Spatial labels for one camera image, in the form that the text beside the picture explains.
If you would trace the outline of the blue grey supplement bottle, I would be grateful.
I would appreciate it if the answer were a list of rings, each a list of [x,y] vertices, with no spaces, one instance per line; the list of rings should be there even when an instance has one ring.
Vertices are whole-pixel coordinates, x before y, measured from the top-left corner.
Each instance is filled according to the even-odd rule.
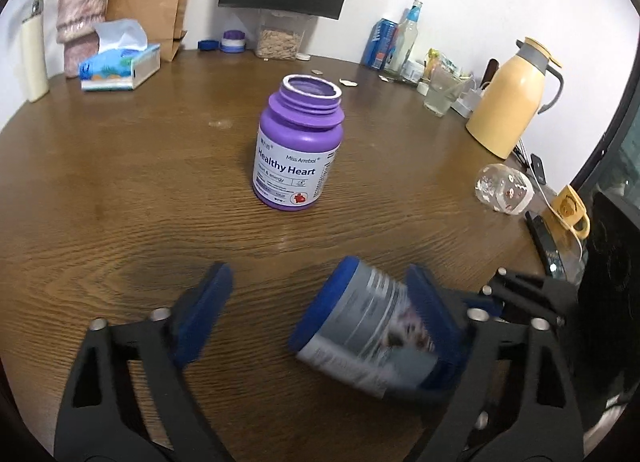
[[[346,256],[323,283],[288,339],[296,357],[335,380],[382,398],[446,394],[464,357],[436,347],[405,283]]]

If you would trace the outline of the clear patterned plastic cup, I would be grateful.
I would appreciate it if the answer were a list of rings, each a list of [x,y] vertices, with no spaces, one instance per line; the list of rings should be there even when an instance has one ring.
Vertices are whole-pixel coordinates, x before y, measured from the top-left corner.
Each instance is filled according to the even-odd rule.
[[[475,196],[496,212],[519,215],[534,195],[533,184],[527,175],[505,164],[488,164],[477,174]]]

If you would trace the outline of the black remote control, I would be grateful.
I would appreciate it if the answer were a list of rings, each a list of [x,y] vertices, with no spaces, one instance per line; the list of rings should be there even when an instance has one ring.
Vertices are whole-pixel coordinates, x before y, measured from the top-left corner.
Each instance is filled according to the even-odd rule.
[[[527,210],[525,222],[546,275],[554,279],[566,280],[566,271],[558,247],[544,218]]]

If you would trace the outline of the yellow ceramic mug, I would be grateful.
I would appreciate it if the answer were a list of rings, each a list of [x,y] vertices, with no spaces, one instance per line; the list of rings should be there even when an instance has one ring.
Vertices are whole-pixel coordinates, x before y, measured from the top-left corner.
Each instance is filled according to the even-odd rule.
[[[544,189],[540,194],[546,205],[542,215],[547,224],[561,227],[577,240],[588,238],[590,217],[584,201],[572,186],[566,185],[555,195],[549,195]]]

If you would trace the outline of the yellow thermos jug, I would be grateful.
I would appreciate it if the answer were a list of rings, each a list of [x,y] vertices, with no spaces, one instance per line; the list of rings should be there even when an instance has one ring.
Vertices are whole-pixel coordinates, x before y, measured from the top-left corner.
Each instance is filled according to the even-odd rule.
[[[465,129],[495,157],[506,160],[530,121],[559,100],[564,78],[561,64],[534,39],[517,40],[518,52],[501,66],[470,115]],[[559,81],[558,92],[542,104],[546,75]]]

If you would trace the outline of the clear drinking glass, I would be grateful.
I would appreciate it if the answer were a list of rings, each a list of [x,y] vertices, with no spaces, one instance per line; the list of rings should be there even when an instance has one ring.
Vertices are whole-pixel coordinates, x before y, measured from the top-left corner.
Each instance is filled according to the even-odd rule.
[[[458,99],[466,81],[448,67],[438,64],[432,71],[431,81],[424,98],[424,107],[443,116]]]

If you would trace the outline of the colourful snack packets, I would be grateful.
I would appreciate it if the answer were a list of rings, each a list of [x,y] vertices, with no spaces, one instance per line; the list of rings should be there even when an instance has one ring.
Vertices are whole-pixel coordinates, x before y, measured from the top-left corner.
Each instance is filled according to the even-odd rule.
[[[423,79],[425,81],[430,81],[432,78],[433,72],[437,67],[444,67],[446,70],[451,72],[454,76],[463,80],[474,77],[474,74],[471,70],[464,70],[463,68],[457,66],[454,62],[452,62],[446,55],[442,54],[442,52],[440,52],[439,50],[435,50],[435,48],[430,48],[424,58]]]

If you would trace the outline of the purple Healthy Heart bottle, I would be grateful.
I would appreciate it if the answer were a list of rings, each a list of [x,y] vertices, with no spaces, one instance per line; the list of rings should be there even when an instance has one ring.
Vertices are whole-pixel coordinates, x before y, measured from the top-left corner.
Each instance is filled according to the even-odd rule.
[[[311,207],[321,196],[344,130],[342,90],[311,74],[288,74],[259,118],[252,187],[281,211]]]

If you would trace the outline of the small white wrapper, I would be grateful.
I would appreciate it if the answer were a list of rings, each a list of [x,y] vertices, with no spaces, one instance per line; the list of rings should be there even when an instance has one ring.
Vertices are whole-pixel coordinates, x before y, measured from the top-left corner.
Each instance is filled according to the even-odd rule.
[[[340,82],[341,85],[346,86],[346,88],[356,88],[358,86],[358,82],[344,79],[344,78],[340,78],[338,82]]]

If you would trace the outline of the blue tissue box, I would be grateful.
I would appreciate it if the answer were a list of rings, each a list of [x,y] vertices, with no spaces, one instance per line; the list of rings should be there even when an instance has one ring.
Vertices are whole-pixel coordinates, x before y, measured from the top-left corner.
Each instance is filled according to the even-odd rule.
[[[83,91],[133,91],[160,70],[160,45],[149,42],[136,20],[100,22],[94,31],[98,52],[78,66]]]

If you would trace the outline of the blue soda can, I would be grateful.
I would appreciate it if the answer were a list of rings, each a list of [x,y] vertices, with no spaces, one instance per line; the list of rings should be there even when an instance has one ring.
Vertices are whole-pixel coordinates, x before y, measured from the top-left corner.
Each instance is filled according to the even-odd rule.
[[[396,22],[386,18],[381,18],[373,26],[362,55],[363,66],[376,70],[382,69],[396,29]]]

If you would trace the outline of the clear glass bottle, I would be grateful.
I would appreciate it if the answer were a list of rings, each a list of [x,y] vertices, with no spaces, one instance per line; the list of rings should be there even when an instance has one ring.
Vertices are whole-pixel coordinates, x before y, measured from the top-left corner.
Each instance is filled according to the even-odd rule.
[[[407,16],[398,25],[384,66],[386,74],[398,77],[402,66],[408,59],[418,37],[418,21],[422,5],[423,3],[420,0],[414,0]]]

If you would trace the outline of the blue bottle cap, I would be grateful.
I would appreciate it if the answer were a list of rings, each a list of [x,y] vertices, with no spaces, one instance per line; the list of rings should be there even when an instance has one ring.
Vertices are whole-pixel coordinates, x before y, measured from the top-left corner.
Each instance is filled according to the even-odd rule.
[[[201,40],[198,41],[198,50],[201,52],[217,51],[220,46],[218,40]]]

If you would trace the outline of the cream white thermos bottle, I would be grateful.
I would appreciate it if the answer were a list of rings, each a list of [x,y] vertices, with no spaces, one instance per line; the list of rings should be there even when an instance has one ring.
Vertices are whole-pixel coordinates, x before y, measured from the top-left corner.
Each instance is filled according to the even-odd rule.
[[[35,103],[49,92],[43,34],[43,0],[32,0],[21,24],[21,51],[26,96]]]

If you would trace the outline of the purple white bottle lid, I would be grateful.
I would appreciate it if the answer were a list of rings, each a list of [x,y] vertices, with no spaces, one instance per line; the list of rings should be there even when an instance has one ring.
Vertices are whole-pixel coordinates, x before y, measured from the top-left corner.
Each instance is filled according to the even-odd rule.
[[[236,54],[245,51],[246,37],[242,30],[227,30],[222,34],[220,49],[224,53]]]

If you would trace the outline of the pink knitted flower vase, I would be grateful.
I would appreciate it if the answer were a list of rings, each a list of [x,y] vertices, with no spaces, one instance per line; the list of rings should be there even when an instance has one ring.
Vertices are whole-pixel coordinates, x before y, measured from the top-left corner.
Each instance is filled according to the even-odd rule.
[[[104,22],[106,4],[107,0],[58,0],[56,42],[63,45],[66,78],[76,78],[79,65],[98,52],[94,26]]]

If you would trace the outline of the clear jar with grains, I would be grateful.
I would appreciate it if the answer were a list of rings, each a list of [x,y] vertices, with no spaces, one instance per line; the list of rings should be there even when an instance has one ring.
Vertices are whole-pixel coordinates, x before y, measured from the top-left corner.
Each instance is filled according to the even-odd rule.
[[[261,11],[255,54],[263,59],[294,60],[302,45],[306,15]]]

